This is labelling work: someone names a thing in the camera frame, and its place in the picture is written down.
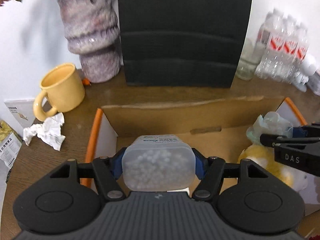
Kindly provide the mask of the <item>yellow white plush sheep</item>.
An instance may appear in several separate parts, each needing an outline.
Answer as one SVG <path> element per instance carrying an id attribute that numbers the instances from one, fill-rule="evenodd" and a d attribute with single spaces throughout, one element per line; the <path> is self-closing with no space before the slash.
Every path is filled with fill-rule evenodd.
<path id="1" fill-rule="evenodd" d="M 297 192 L 306 189 L 308 186 L 305 172 L 274 161 L 273 148 L 253 144 L 242 151 L 238 163 L 241 159 L 250 159 L 256 162 Z"/>

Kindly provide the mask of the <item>iridescent plastic bag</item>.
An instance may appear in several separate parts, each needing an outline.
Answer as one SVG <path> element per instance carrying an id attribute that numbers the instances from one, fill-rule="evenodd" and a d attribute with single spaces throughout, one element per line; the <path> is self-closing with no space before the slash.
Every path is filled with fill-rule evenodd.
<path id="1" fill-rule="evenodd" d="M 247 139 L 256 145 L 261 145 L 260 136 L 262 134 L 284 135 L 292 138 L 293 125 L 278 113 L 268 112 L 264 116 L 259 115 L 254 124 L 246 131 Z"/>

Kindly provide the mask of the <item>translucent plastic pill jar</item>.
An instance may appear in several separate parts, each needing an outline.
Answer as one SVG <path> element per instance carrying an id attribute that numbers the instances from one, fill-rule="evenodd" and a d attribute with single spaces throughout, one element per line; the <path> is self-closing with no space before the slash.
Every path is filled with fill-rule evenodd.
<path id="1" fill-rule="evenodd" d="M 181 190 L 195 178 L 195 154 L 173 134 L 138 137 L 125 150 L 121 164 L 124 183 L 132 191 Z"/>

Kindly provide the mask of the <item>red orange cardboard box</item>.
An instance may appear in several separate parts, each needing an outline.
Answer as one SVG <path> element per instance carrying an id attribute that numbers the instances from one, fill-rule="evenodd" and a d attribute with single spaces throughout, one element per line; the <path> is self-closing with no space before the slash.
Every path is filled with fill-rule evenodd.
<path id="1" fill-rule="evenodd" d="M 142 135 L 173 134 L 205 157 L 217 156 L 237 163 L 243 150 L 252 145 L 246 131 L 259 115 L 276 112 L 293 127 L 305 119 L 289 98 L 235 98 L 192 103 L 165 103 L 133 106 L 103 106 L 96 112 L 86 162 L 129 147 Z M 299 191 L 306 213 L 319 210 L 319 178 L 306 174 L 308 186 Z M 185 189 L 195 190 L 193 183 Z"/>

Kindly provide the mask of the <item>crumpled white paper by mug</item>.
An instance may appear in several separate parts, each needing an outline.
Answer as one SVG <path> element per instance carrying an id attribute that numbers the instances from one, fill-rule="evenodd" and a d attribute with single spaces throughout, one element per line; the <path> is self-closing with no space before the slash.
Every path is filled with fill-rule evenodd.
<path id="1" fill-rule="evenodd" d="M 54 150 L 60 151 L 65 136 L 61 134 L 61 127 L 65 123 L 63 113 L 57 113 L 48 117 L 42 124 L 33 124 L 23 129 L 23 141 L 27 146 L 30 145 L 33 137 L 37 136 L 44 143 L 51 146 Z"/>

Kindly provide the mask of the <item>white robot figurine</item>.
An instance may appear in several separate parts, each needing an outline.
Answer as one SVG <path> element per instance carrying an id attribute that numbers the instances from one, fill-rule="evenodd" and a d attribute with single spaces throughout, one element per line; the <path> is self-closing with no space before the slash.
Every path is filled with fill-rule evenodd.
<path id="1" fill-rule="evenodd" d="M 309 81 L 309 77 L 313 76 L 317 70 L 317 67 L 313 64 L 301 64 L 297 72 L 293 76 L 292 84 L 301 92 L 307 91 L 306 83 Z"/>

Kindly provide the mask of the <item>middle water bottle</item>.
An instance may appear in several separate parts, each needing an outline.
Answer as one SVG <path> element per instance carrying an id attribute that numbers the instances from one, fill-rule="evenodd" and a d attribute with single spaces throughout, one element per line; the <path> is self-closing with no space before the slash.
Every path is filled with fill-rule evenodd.
<path id="1" fill-rule="evenodd" d="M 274 65 L 272 72 L 272 78 L 278 82 L 287 81 L 298 45 L 296 20 L 291 15 L 288 15 L 284 20 L 284 27 L 286 30 L 285 41 L 279 61 Z"/>

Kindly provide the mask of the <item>water bottle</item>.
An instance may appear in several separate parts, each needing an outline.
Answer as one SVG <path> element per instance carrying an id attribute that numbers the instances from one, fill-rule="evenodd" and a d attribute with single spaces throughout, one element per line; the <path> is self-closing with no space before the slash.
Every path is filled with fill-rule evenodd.
<path id="1" fill-rule="evenodd" d="M 272 12 L 267 13 L 255 43 L 254 52 L 260 59 L 255 74 L 259 78 L 267 79 L 271 74 L 271 70 L 280 56 L 284 37 L 283 13 L 274 8 Z"/>
<path id="2" fill-rule="evenodd" d="M 285 41 L 279 61 L 274 65 L 272 72 L 272 78 L 278 82 L 287 81 L 298 45 L 296 20 L 291 15 L 288 15 L 284 20 L 284 27 L 286 30 Z"/>
<path id="3" fill-rule="evenodd" d="M 309 48 L 308 28 L 306 27 L 306 25 L 304 25 L 303 23 L 301 23 L 300 25 L 296 25 L 296 32 L 298 37 L 298 45 L 295 53 L 295 59 L 293 61 L 289 76 L 287 78 L 287 81 L 289 83 L 292 83 L 293 76 L 297 72 L 299 66 L 304 61 Z"/>

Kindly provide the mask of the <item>yellow ceramic mug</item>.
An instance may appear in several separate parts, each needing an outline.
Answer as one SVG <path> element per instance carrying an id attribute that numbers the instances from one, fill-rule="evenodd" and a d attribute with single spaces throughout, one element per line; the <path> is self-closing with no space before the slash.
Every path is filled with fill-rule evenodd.
<path id="1" fill-rule="evenodd" d="M 75 109 L 85 97 L 84 85 L 72 63 L 61 64 L 49 71 L 41 80 L 40 89 L 33 103 L 33 113 L 40 121 Z"/>

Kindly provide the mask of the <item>left water bottle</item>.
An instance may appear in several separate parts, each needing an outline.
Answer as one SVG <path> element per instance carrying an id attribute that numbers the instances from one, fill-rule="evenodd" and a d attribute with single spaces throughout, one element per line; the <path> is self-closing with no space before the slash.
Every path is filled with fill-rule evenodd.
<path id="1" fill-rule="evenodd" d="M 272 12 L 267 13 L 255 43 L 254 52 L 260 59 L 255 74 L 259 78 L 267 79 L 271 74 L 271 70 L 280 56 L 284 37 L 283 13 L 274 8 Z"/>

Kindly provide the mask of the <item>clear glass cup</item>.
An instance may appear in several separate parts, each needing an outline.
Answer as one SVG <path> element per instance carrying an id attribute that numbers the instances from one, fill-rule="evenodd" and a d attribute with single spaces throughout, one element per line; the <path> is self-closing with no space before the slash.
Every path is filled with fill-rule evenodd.
<path id="1" fill-rule="evenodd" d="M 242 80 L 251 80 L 260 60 L 261 57 L 257 54 L 255 45 L 249 38 L 246 38 L 235 75 Z"/>

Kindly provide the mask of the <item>right water bottle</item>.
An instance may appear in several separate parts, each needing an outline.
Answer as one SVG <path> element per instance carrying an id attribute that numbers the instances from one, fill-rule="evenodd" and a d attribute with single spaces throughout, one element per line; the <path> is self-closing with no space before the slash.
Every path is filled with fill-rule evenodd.
<path id="1" fill-rule="evenodd" d="M 293 76 L 297 72 L 299 66 L 304 61 L 309 48 L 308 28 L 306 27 L 306 25 L 304 25 L 303 23 L 301 23 L 300 25 L 296 25 L 296 32 L 298 37 L 298 45 L 295 53 L 295 59 L 293 61 L 289 76 L 287 78 L 287 81 L 289 83 L 292 83 Z"/>

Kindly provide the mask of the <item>black paper shopping bag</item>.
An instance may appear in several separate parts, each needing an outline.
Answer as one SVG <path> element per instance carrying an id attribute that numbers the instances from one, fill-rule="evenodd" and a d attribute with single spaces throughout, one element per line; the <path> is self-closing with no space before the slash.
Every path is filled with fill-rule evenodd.
<path id="1" fill-rule="evenodd" d="M 131 86 L 229 88 L 252 0 L 118 0 Z"/>

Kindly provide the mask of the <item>purple ceramic vase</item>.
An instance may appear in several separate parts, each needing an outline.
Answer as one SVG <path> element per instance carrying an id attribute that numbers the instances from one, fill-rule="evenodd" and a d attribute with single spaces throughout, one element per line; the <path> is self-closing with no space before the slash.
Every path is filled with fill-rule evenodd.
<path id="1" fill-rule="evenodd" d="M 106 82 L 120 70 L 120 29 L 112 0 L 58 0 L 68 50 L 80 57 L 91 83 Z"/>

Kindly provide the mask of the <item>white booklet against wall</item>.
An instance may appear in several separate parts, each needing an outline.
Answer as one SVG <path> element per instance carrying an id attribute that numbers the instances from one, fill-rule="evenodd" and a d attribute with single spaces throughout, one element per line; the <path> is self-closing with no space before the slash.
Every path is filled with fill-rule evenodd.
<path id="1" fill-rule="evenodd" d="M 5 100 L 4 102 L 7 109 L 18 122 L 18 127 L 15 131 L 19 135 L 23 135 L 23 129 L 30 127 L 35 121 L 33 103 L 33 99 Z"/>

